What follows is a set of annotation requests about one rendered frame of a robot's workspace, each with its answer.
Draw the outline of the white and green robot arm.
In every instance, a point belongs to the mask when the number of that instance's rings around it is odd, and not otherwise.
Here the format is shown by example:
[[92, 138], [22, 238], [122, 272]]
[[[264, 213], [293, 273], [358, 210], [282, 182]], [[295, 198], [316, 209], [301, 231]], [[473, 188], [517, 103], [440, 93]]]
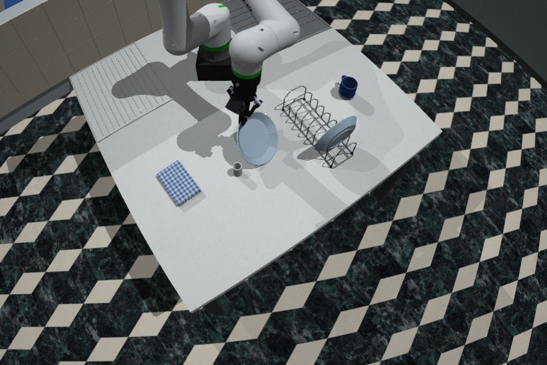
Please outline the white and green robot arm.
[[231, 39], [230, 11], [211, 3], [189, 16], [186, 0], [158, 0], [163, 27], [163, 45], [175, 56], [202, 46], [200, 55], [209, 63], [231, 58], [231, 81], [241, 90], [257, 87], [263, 61], [293, 46], [299, 39], [298, 22], [277, 0], [241, 0], [257, 26]]

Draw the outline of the light blue plate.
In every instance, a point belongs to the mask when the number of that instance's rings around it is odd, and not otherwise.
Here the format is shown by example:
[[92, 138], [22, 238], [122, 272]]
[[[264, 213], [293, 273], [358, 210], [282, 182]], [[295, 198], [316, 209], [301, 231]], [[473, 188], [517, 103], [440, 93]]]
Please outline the light blue plate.
[[[337, 145], [341, 144], [347, 137], [343, 137], [344, 135], [351, 135], [351, 133], [356, 128], [356, 116], [350, 116], [347, 117], [334, 126], [330, 128], [315, 144], [315, 150], [316, 151], [327, 151], [329, 147], [333, 144], [333, 146], [329, 149], [335, 148]], [[342, 139], [340, 139], [343, 137]], [[340, 139], [340, 140], [338, 140]], [[338, 140], [336, 142], [336, 140]]]
[[259, 111], [254, 111], [237, 130], [238, 149], [243, 158], [253, 165], [266, 164], [277, 149], [277, 129], [272, 119]]

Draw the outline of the grey cylinder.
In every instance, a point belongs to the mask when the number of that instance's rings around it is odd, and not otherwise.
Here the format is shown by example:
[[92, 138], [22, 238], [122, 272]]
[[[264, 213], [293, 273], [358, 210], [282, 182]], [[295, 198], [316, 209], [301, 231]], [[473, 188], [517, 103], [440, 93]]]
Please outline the grey cylinder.
[[233, 171], [234, 171], [234, 176], [240, 177], [242, 175], [242, 165], [241, 165], [241, 163], [234, 163], [233, 164]]

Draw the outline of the beige tiled wall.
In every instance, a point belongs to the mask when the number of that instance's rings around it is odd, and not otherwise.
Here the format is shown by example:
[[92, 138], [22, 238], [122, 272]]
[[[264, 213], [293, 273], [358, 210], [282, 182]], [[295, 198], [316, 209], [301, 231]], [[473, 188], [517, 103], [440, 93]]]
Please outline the beige tiled wall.
[[0, 134], [71, 92], [71, 75], [160, 29], [158, 0], [23, 0], [0, 12]]

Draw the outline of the grey ribbed draining mat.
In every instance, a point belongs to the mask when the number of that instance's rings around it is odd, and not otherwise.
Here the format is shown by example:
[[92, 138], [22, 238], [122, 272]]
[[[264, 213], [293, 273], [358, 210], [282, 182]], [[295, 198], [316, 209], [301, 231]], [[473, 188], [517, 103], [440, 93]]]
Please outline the grey ribbed draining mat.
[[135, 42], [70, 79], [98, 143], [173, 100]]

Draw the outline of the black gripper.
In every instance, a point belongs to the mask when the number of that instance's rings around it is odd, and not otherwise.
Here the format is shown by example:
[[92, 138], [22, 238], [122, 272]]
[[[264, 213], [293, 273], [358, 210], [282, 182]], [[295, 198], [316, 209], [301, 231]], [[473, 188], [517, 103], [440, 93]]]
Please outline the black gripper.
[[[233, 96], [237, 95], [241, 98], [245, 98], [245, 106], [247, 106], [247, 109], [244, 113], [242, 112], [239, 113], [239, 119], [238, 119], [238, 124], [240, 124], [240, 122], [242, 121], [242, 126], [245, 125], [245, 123], [247, 122], [247, 118], [250, 117], [255, 111], [255, 109], [260, 107], [260, 105], [263, 102], [257, 99], [256, 90], [257, 90], [257, 87], [251, 90], [241, 90], [236, 88], [235, 86], [234, 87], [230, 86], [229, 89], [227, 89], [227, 92], [230, 95], [230, 97], [231, 95]], [[253, 102], [253, 101], [254, 101], [254, 106], [251, 108], [251, 110], [249, 110], [250, 102]]]

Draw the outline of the dark blue mug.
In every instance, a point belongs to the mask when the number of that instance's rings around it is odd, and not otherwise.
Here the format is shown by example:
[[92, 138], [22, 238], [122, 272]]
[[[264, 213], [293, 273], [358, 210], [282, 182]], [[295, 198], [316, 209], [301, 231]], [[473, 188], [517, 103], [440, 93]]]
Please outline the dark blue mug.
[[350, 76], [342, 76], [341, 85], [339, 87], [339, 96], [344, 100], [351, 100], [354, 98], [358, 82]]

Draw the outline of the blue checkered towel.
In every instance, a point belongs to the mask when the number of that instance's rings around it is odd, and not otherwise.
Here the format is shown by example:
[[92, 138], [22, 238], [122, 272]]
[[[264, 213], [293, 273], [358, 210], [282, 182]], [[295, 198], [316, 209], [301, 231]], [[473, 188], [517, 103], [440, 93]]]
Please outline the blue checkered towel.
[[179, 160], [156, 175], [178, 207], [201, 192]]

